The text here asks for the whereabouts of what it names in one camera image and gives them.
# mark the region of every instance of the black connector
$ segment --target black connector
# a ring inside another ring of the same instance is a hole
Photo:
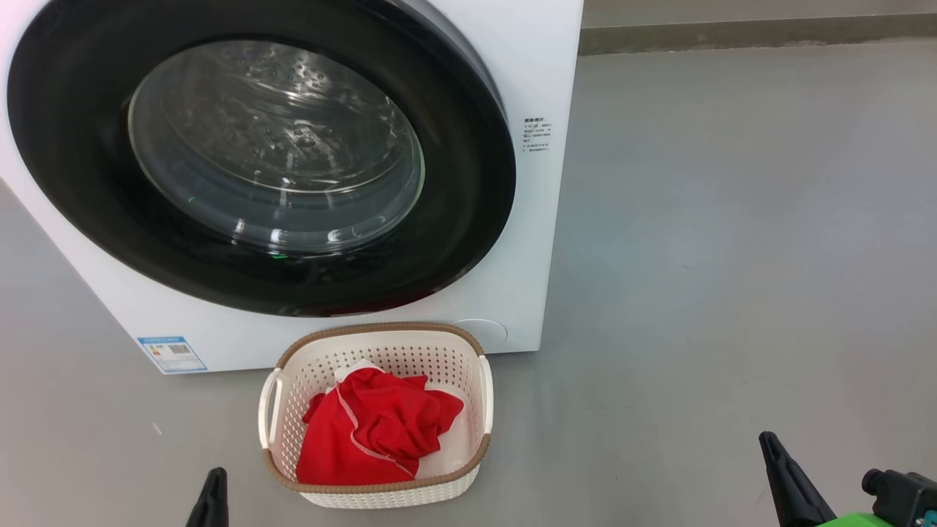
[[[937,482],[921,474],[872,469],[862,489],[876,498],[875,516],[895,527],[922,527],[928,512],[937,511]]]

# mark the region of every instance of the basket rim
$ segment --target basket rim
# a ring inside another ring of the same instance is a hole
[[[345,327],[335,327],[332,329],[324,329],[296,340],[289,348],[287,348],[287,351],[283,353],[283,356],[280,357],[280,360],[276,363],[276,367],[279,369],[286,367],[286,364],[296,354],[296,352],[298,352],[303,346],[306,346],[306,344],[309,342],[313,342],[315,340],[328,339],[331,337],[343,337],[346,335],[357,335],[362,333],[391,331],[439,331],[444,333],[451,333],[465,340],[478,356],[484,356],[482,345],[479,344],[476,338],[474,338],[468,331],[462,329],[461,327],[457,327],[451,324],[430,322],[358,324]],[[270,451],[270,448],[263,449],[263,458],[274,479],[276,479],[280,485],[296,492],[301,492],[304,494],[373,494],[378,492],[394,492],[398,490],[413,490],[422,489],[425,487],[433,487],[436,485],[451,483],[457,479],[465,477],[471,471],[475,470],[475,467],[477,467],[478,464],[482,462],[482,458],[484,458],[484,454],[488,451],[488,444],[490,442],[491,434],[486,433],[483,435],[482,442],[479,444],[478,450],[475,451],[475,455],[472,456],[472,458],[468,460],[468,463],[466,463],[462,468],[454,472],[427,477],[426,479],[414,479],[412,481],[382,483],[378,485],[307,485],[304,483],[297,483],[295,481],[291,481],[280,472],[280,469],[274,462],[274,455]]]

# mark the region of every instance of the red cloth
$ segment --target red cloth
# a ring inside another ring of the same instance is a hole
[[[439,435],[462,412],[462,400],[425,390],[426,376],[401,379],[358,369],[309,401],[296,479],[310,485],[410,481],[420,458],[439,450]]]

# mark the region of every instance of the front-loading washing machine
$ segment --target front-loading washing machine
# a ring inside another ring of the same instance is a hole
[[[11,0],[0,173],[165,373],[347,324],[536,350],[581,10]]]

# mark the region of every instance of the white plastic basket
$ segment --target white plastic basket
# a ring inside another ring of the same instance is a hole
[[[414,481],[358,486],[298,483],[296,461],[303,447],[303,415],[309,400],[335,384],[335,369],[363,358],[397,376],[428,376],[426,388],[462,399],[462,413],[439,436],[440,451],[420,460]],[[335,508],[394,508],[441,502],[468,490],[488,448],[493,416],[491,369],[472,335],[447,324],[368,324],[320,331],[290,346],[263,384],[258,429],[271,473],[310,502]]]

